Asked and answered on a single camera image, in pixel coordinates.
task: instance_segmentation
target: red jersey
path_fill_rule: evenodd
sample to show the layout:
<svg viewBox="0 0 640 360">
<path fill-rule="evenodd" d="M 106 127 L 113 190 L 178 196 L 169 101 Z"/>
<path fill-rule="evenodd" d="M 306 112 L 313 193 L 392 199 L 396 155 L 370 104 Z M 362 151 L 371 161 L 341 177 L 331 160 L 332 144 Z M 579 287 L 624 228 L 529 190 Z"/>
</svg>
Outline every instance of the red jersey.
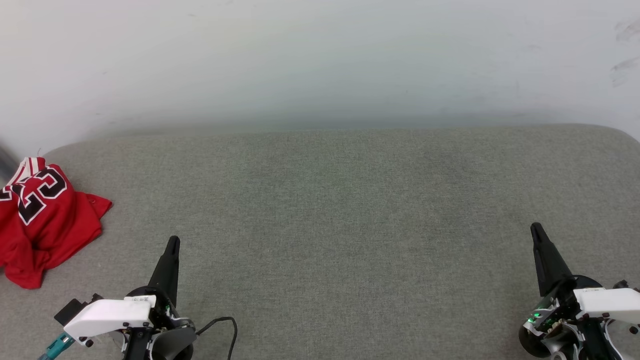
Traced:
<svg viewBox="0 0 640 360">
<path fill-rule="evenodd" d="M 76 192 L 59 166 L 26 158 L 0 189 L 0 266 L 25 289 L 102 233 L 111 201 Z"/>
</svg>

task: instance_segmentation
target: sticker label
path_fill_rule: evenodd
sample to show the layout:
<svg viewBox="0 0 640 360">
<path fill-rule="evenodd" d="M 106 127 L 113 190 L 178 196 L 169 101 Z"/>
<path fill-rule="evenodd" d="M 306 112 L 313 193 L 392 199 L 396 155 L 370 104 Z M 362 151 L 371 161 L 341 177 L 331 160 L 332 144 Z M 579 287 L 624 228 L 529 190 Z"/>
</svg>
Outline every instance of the sticker label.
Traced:
<svg viewBox="0 0 640 360">
<path fill-rule="evenodd" d="M 127 296 L 124 298 L 128 301 L 147 301 L 151 303 L 151 307 L 156 306 L 156 296 L 155 295 L 139 295 L 139 296 Z"/>
</svg>

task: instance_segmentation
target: white wall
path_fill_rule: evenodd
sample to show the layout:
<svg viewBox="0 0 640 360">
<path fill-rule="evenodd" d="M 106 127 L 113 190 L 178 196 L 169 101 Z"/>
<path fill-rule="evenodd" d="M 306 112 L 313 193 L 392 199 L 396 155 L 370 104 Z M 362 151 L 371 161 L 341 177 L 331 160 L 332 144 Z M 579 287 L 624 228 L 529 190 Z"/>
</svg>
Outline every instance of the white wall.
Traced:
<svg viewBox="0 0 640 360">
<path fill-rule="evenodd" d="M 187 125 L 640 138 L 637 0 L 4 0 L 0 24 L 0 142 L 19 156 Z"/>
</svg>

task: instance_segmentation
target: gray fabric surface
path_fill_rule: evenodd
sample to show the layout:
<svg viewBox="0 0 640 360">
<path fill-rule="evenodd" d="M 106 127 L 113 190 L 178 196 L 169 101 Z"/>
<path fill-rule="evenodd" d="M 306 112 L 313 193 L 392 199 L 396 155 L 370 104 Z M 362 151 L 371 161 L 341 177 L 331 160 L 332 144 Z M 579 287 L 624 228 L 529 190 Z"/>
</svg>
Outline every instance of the gray fabric surface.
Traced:
<svg viewBox="0 0 640 360">
<path fill-rule="evenodd" d="M 114 206 L 41 289 L 0 279 L 3 359 L 36 359 L 71 298 L 146 284 L 173 234 L 178 310 L 234 316 L 234 359 L 528 359 L 535 221 L 575 273 L 640 286 L 640 145 L 604 127 L 116 138 L 45 157 Z M 226 358 L 231 335 L 215 325 L 194 359 Z M 119 359 L 96 342 L 59 359 Z"/>
</svg>

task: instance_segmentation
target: teal connector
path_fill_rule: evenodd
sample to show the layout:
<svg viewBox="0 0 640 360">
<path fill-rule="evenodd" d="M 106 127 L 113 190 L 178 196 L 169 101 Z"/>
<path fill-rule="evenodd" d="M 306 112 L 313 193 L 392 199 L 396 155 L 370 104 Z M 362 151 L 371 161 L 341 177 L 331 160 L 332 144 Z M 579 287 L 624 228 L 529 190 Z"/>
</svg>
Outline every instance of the teal connector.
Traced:
<svg viewBox="0 0 640 360">
<path fill-rule="evenodd" d="M 47 352 L 42 354 L 38 360 L 53 360 L 75 342 L 69 334 L 63 332 L 47 347 Z"/>
</svg>

